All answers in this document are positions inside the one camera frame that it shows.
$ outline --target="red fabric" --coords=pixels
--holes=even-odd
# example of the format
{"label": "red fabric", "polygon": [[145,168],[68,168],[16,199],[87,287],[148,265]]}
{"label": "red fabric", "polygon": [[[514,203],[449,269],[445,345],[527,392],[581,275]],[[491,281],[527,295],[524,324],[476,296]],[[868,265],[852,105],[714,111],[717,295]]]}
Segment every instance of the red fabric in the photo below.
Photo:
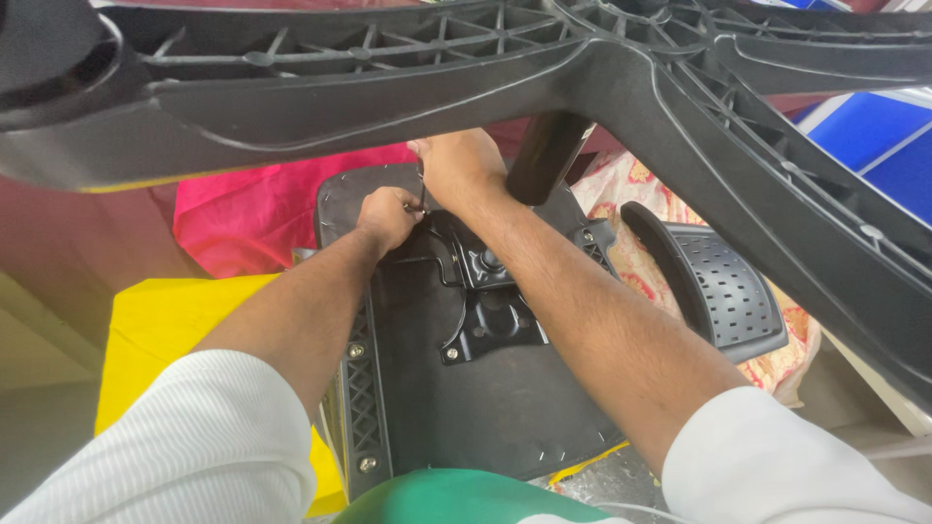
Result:
{"label": "red fabric", "polygon": [[185,180],[178,185],[172,232],[216,278],[290,268],[293,247],[317,246],[314,204],[325,179],[414,161],[404,144],[394,144]]}

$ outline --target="white ribbed sleeve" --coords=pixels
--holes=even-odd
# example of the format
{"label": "white ribbed sleeve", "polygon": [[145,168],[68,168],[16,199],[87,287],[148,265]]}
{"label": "white ribbed sleeve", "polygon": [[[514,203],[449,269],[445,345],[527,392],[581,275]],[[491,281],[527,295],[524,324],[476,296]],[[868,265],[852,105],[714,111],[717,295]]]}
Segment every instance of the white ribbed sleeve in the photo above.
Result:
{"label": "white ribbed sleeve", "polygon": [[298,522],[314,496],[309,453],[308,415],[277,371],[196,352],[2,523]]}

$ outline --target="hand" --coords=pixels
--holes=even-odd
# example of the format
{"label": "hand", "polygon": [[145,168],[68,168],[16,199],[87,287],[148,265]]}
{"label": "hand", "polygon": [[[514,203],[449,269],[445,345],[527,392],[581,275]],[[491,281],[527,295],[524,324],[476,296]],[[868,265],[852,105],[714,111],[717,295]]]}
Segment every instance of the hand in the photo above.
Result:
{"label": "hand", "polygon": [[400,187],[380,187],[363,200],[356,228],[373,234],[378,241],[379,256],[385,256],[402,245],[411,234],[411,228],[424,218],[420,211],[408,211],[419,205],[418,197]]}
{"label": "hand", "polygon": [[424,184],[440,205],[465,219],[480,205],[505,198],[505,162],[481,129],[438,134],[407,143],[424,161]]}

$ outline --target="white sleeve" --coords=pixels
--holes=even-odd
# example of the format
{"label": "white sleeve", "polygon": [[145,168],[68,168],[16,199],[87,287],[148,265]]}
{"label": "white sleeve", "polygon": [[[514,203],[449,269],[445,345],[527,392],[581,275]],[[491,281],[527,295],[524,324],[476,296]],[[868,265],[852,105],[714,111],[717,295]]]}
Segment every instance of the white sleeve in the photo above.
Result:
{"label": "white sleeve", "polygon": [[932,523],[932,508],[893,488],[863,455],[754,387],[692,415],[663,482],[674,513],[705,523]]}
{"label": "white sleeve", "polygon": [[308,415],[275,369],[196,352],[2,522],[298,522],[309,453]]}

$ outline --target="man's right hand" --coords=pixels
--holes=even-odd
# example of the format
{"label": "man's right hand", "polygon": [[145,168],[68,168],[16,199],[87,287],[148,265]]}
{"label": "man's right hand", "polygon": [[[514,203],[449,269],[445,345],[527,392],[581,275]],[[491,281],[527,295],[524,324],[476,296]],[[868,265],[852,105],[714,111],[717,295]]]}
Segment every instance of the man's right hand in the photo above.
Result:
{"label": "man's right hand", "polygon": [[424,161],[424,185],[437,202],[465,219],[490,202],[514,200],[505,189],[505,163],[481,129],[438,134],[407,143]]}

